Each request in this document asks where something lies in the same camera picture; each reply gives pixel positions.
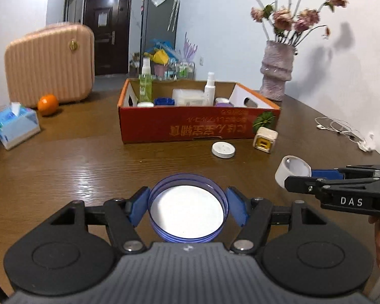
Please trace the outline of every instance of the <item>white bottle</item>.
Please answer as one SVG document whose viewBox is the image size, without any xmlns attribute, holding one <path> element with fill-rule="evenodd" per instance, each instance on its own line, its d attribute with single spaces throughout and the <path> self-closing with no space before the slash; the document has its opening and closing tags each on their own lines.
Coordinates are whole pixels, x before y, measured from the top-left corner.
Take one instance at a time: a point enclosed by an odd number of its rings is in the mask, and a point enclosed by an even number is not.
<svg viewBox="0 0 380 304">
<path fill-rule="evenodd" d="M 207 84 L 204 87 L 204 105 L 213 106 L 215 98 L 215 80 L 214 73 L 208 73 Z"/>
</svg>

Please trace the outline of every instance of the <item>brown door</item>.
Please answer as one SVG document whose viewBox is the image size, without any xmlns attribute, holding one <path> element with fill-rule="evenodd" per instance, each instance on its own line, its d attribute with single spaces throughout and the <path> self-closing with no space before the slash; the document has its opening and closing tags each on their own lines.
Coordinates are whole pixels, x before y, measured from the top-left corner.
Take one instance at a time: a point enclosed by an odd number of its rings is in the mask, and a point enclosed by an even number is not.
<svg viewBox="0 0 380 304">
<path fill-rule="evenodd" d="M 96 75 L 128 73 L 131 0 L 85 0 L 83 24 L 94 32 Z"/>
</svg>

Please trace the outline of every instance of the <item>wood grain surface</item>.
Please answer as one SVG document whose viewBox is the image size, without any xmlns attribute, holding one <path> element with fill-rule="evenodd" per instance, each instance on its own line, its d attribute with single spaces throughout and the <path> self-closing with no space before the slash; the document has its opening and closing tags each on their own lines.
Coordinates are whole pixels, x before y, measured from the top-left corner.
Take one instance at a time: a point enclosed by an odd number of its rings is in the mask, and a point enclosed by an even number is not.
<svg viewBox="0 0 380 304">
<path fill-rule="evenodd" d="M 319 209 L 312 196 L 281 189 L 274 174 L 285 155 L 304 159 L 312 168 L 334 168 L 347 164 L 380 164 L 376 152 L 361 152 L 344 136 L 321 131 L 315 110 L 285 97 L 271 154 L 252 147 L 252 140 L 229 141 L 234 158 L 211 154 L 213 140 L 150 144 L 121 141 L 117 101 L 119 92 L 92 93 L 80 104 L 62 106 L 61 113 L 41 118 L 42 132 L 11 151 L 0 144 L 0 285 L 12 293 L 3 269 L 6 250 L 25 233 L 69 201 L 86 205 L 129 198 L 141 186 L 154 186 L 174 173 L 191 172 L 209 177 L 222 188 L 236 186 L 247 197 L 265 197 L 276 205 L 303 199 Z M 138 120 L 138 126 L 146 122 Z M 366 216 L 322 211 L 374 253 L 373 227 Z M 272 237 L 285 232 L 274 227 Z M 105 230 L 90 227 L 102 237 Z M 137 229 L 146 243 L 158 241 L 146 216 Z M 230 218 L 216 239 L 228 244 L 239 231 Z M 366 289 L 378 276 L 377 267 Z"/>
</svg>

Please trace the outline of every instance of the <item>red cardboard box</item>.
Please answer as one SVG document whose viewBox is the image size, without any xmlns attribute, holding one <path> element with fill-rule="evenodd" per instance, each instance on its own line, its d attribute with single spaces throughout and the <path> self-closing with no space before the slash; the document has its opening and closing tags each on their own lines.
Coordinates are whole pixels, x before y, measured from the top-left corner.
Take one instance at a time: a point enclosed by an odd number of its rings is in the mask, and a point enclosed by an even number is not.
<svg viewBox="0 0 380 304">
<path fill-rule="evenodd" d="M 204 90 L 205 84 L 192 80 L 154 81 L 152 99 L 172 97 L 173 89 Z M 234 107 L 137 107 L 137 97 L 139 81 L 127 79 L 118 101 L 124 143 L 254 138 L 262 126 L 274 130 L 280 115 L 279 106 L 239 83 L 216 82 L 215 97 L 229 98 Z"/>
</svg>

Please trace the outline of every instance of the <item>pink vase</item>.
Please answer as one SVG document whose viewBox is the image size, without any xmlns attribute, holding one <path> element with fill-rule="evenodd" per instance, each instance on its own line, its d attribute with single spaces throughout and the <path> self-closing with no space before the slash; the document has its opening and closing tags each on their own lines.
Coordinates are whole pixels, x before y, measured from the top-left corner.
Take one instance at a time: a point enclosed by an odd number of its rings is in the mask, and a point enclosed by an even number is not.
<svg viewBox="0 0 380 304">
<path fill-rule="evenodd" d="M 260 93 L 268 99 L 281 102 L 286 81 L 291 80 L 294 62 L 294 47 L 288 44 L 268 41 L 264 50 L 262 87 Z"/>
</svg>

